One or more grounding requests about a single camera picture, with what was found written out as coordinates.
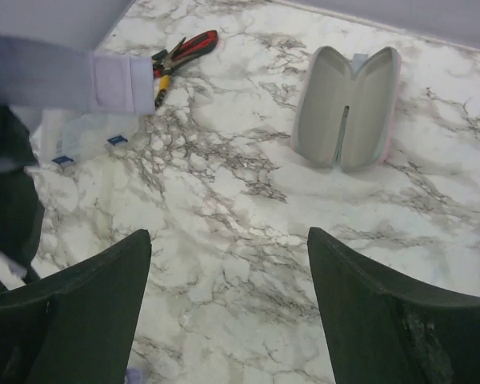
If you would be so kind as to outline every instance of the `dark clothing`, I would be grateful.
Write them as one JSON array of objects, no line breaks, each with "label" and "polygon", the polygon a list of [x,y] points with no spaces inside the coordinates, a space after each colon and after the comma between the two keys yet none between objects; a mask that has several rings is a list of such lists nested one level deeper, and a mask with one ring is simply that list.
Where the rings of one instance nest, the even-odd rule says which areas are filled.
[{"label": "dark clothing", "polygon": [[44,207],[26,166],[37,165],[28,129],[0,106],[0,252],[23,268],[34,258]]}]

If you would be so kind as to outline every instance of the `yellow handle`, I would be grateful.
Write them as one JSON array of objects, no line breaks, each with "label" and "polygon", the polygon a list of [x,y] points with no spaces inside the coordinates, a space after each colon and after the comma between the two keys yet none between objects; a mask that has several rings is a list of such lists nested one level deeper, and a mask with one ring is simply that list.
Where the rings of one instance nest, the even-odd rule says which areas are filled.
[{"label": "yellow handle", "polygon": [[162,78],[160,79],[160,85],[158,86],[158,90],[166,90],[169,87],[169,78],[170,76],[168,74],[162,76]]}]

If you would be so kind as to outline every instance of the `gray marble veining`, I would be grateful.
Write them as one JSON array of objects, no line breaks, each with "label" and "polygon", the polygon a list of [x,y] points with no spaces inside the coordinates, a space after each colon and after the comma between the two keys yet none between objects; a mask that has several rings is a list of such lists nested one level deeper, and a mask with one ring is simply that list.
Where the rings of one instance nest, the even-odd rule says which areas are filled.
[{"label": "gray marble veining", "polygon": [[[150,55],[209,29],[217,49],[173,78],[133,147],[34,172],[42,274],[150,231],[132,362],[152,383],[333,383],[310,226],[480,295],[480,54],[261,0],[139,0],[104,50]],[[311,169],[289,147],[324,45],[402,55],[390,156],[361,174]]]}]

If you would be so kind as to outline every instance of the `black fabric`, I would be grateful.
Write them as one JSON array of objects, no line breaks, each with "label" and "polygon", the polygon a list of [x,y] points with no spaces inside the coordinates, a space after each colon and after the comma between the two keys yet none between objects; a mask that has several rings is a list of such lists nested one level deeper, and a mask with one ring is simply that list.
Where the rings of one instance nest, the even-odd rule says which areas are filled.
[{"label": "black fabric", "polygon": [[410,278],[318,228],[308,252],[337,384],[480,384],[480,298]]},{"label": "black fabric", "polygon": [[28,129],[6,106],[0,106],[0,251],[28,268],[41,236],[44,207],[25,166],[37,161]]},{"label": "black fabric", "polygon": [[93,258],[0,295],[0,384],[122,384],[146,285],[139,230]]}]

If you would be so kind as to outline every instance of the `red pliers handle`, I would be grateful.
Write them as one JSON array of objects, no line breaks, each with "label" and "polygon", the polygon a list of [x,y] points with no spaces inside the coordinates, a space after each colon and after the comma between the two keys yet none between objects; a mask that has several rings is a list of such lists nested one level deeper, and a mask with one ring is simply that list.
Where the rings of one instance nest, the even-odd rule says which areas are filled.
[{"label": "red pliers handle", "polygon": [[[167,52],[167,50],[161,50],[157,54],[154,54],[151,59],[153,61],[153,75],[156,78],[160,78],[165,74],[172,74],[183,64],[187,64],[196,58],[200,58],[204,54],[208,54],[217,46],[218,34],[216,30],[208,30],[195,36],[194,38],[184,42],[175,52]],[[171,68],[165,68],[162,64],[164,58],[171,54],[171,60],[175,64]]]}]

